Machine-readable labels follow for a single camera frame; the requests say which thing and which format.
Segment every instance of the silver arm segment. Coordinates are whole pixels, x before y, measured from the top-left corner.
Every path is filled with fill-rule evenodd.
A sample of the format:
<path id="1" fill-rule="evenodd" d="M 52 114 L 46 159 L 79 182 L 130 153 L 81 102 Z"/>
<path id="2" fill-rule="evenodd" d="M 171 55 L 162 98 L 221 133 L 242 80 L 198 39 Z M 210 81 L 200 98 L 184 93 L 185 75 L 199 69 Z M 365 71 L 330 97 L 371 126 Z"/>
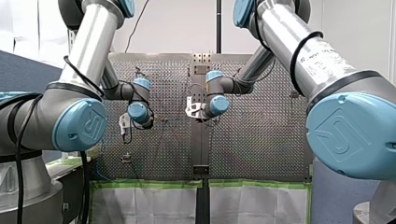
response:
<path id="1" fill-rule="evenodd" d="M 306 136 L 323 163 L 341 175 L 394 180 L 396 88 L 353 67 L 313 32 L 309 11 L 308 0 L 236 0 L 234 22 L 260 35 L 307 98 Z"/>
<path id="2" fill-rule="evenodd" d="M 274 54 L 259 46 L 246 65 L 236 75 L 235 80 L 242 85 L 254 85 L 256 80 L 275 59 Z"/>
<path id="3" fill-rule="evenodd" d="M 113 65 L 111 65 L 110 60 L 106 59 L 105 70 L 102 77 L 103 89 L 110 90 L 117 87 L 117 85 L 119 85 L 119 80 L 117 78 L 116 72 L 114 71 Z"/>
<path id="4" fill-rule="evenodd" d="M 137 109 L 145 117 L 137 116 L 140 121 L 137 123 L 150 122 L 152 125 L 152 117 L 148 116 L 149 81 L 140 78 L 134 84 L 119 85 L 107 58 L 116 29 L 124 21 L 121 10 L 110 0 L 84 0 L 82 8 L 85 15 L 69 56 L 71 64 L 64 67 L 59 80 L 48 85 L 36 105 L 23 136 L 24 148 L 76 151 L 86 150 L 99 142 L 106 127 L 106 110 L 96 88 L 83 80 L 78 72 L 97 86 L 103 80 L 104 88 L 115 90 L 106 92 L 107 99 L 126 100 L 130 104 L 141 102 L 143 108 Z M 32 102 L 21 103 L 17 110 L 19 102 L 0 110 L 0 134 L 3 136 L 0 157 L 14 153 L 12 135 L 18 133 Z M 15 116 L 11 116 L 13 110 L 17 111 Z M 13 129 L 9 129 L 11 120 Z"/>

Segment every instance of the gray fabric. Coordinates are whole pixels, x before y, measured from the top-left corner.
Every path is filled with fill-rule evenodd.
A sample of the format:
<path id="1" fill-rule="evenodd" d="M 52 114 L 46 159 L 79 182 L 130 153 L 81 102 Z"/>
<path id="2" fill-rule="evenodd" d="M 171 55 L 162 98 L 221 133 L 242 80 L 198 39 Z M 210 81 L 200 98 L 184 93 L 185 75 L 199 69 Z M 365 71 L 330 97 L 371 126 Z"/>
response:
<path id="1" fill-rule="evenodd" d="M 211 224 L 305 224 L 307 189 L 210 189 Z"/>
<path id="2" fill-rule="evenodd" d="M 93 224 L 195 224 L 196 189 L 99 189 Z"/>
<path id="3" fill-rule="evenodd" d="M 351 179 L 314 161 L 312 224 L 349 224 L 358 203 L 373 197 L 378 181 Z"/>
<path id="4" fill-rule="evenodd" d="M 58 79 L 61 69 L 38 63 L 0 50 L 0 91 L 43 92 Z M 61 158 L 59 151 L 44 151 L 44 162 Z"/>

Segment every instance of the green tape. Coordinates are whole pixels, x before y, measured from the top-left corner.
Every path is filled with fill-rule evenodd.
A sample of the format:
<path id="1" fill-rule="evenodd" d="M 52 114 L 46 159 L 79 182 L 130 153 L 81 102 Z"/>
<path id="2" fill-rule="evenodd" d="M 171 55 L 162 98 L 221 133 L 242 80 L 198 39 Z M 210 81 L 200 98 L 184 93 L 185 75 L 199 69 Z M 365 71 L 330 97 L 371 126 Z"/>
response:
<path id="1" fill-rule="evenodd" d="M 54 164 L 77 165 L 77 164 L 82 164 L 82 162 L 81 162 L 81 158 L 72 158 L 72 159 L 65 159 L 64 161 L 61 161 L 61 159 L 59 159 L 59 160 L 47 163 L 47 165 L 54 165 Z"/>
<path id="2" fill-rule="evenodd" d="M 263 180 L 247 180 L 247 179 L 227 179 L 227 180 L 209 180 L 211 188 L 235 188 L 235 187 L 262 187 L 272 189 L 309 189 L 310 184 L 295 182 L 277 182 Z"/>
<path id="3" fill-rule="evenodd" d="M 308 188 L 308 202 L 306 203 L 306 224 L 311 224 L 311 203 L 312 203 L 312 184 L 309 184 Z"/>
<path id="4" fill-rule="evenodd" d="M 94 189 L 199 189 L 202 181 L 153 181 L 153 180 L 117 180 L 91 181 Z"/>

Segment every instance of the pegboard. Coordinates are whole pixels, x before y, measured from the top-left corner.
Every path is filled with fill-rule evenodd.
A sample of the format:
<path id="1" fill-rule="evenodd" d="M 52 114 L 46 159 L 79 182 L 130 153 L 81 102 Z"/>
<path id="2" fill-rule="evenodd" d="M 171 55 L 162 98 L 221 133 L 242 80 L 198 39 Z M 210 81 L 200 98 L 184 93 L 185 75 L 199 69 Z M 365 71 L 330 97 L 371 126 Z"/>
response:
<path id="1" fill-rule="evenodd" d="M 233 76 L 247 55 L 212 55 L 212 69 Z M 262 74 L 265 76 L 271 66 Z M 304 97 L 291 97 L 289 73 L 276 63 L 248 95 L 229 95 L 230 109 L 211 129 L 211 178 L 310 181 Z"/>
<path id="2" fill-rule="evenodd" d="M 249 57 L 211 55 L 210 64 L 212 69 L 231 76 Z M 151 130 L 133 130 L 132 144 L 124 145 L 118 122 L 127 103 L 105 102 L 109 121 L 97 164 L 107 178 L 192 179 L 197 156 L 209 157 L 210 178 L 309 178 L 312 152 L 304 139 L 305 98 L 290 98 L 293 87 L 280 64 L 255 86 L 253 93 L 228 96 L 231 108 L 221 116 L 219 125 L 201 129 L 201 137 L 209 135 L 209 143 L 204 144 L 200 136 L 192 136 L 196 121 L 184 112 L 193 66 L 199 63 L 193 55 L 111 54 L 110 61 L 119 79 L 131 81 L 136 67 L 151 79 L 149 102 L 155 123 Z M 197 155 L 193 152 L 197 145 L 209 148 Z M 126 153 L 132 156 L 131 163 L 121 163 Z"/>
<path id="3" fill-rule="evenodd" d="M 155 112 L 150 130 L 132 130 L 132 143 L 124 145 L 119 118 L 127 103 L 105 101 L 108 124 L 105 147 L 97 165 L 107 178 L 144 178 L 157 180 L 191 179 L 191 120 L 184 114 L 187 90 L 191 84 L 190 54 L 111 54 L 109 57 L 119 79 L 132 81 L 135 68 L 151 80 L 149 103 Z M 129 153 L 130 163 L 121 157 Z"/>

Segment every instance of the blue circular cover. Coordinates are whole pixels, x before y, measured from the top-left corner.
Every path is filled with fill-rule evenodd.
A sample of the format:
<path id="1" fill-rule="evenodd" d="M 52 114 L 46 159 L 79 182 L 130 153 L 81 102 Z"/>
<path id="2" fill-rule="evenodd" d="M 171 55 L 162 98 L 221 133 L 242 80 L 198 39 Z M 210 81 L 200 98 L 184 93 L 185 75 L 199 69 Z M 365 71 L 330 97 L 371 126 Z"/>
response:
<path id="1" fill-rule="evenodd" d="M 148 114 L 148 110 L 142 103 L 133 103 L 128 106 L 128 115 L 133 121 L 144 122 Z"/>
<path id="2" fill-rule="evenodd" d="M 127 18 L 132 18 L 134 16 L 134 0 L 120 0 L 123 11 Z"/>
<path id="3" fill-rule="evenodd" d="M 106 125 L 106 110 L 101 102 L 79 100 L 58 118 L 52 131 L 53 145 L 63 152 L 90 149 L 102 139 Z"/>
<path id="4" fill-rule="evenodd" d="M 151 91 L 151 82 L 143 77 L 138 77 L 134 79 L 134 84 L 137 84 L 141 87 L 146 88 L 148 91 Z"/>
<path id="5" fill-rule="evenodd" d="M 306 128 L 312 150 L 335 172 L 396 179 L 395 104 L 366 93 L 337 93 L 314 106 Z"/>
<path id="6" fill-rule="evenodd" d="M 220 72 L 218 70 L 210 71 L 210 72 L 206 73 L 206 82 L 213 80 L 216 77 L 224 77 L 224 75 L 222 74 L 222 72 Z"/>
<path id="7" fill-rule="evenodd" d="M 235 0 L 233 5 L 233 24 L 240 28 L 246 28 L 248 18 L 253 9 L 254 0 Z"/>
<path id="8" fill-rule="evenodd" d="M 215 96 L 210 101 L 210 112 L 215 116 L 224 114 L 229 107 L 230 102 L 222 95 Z"/>

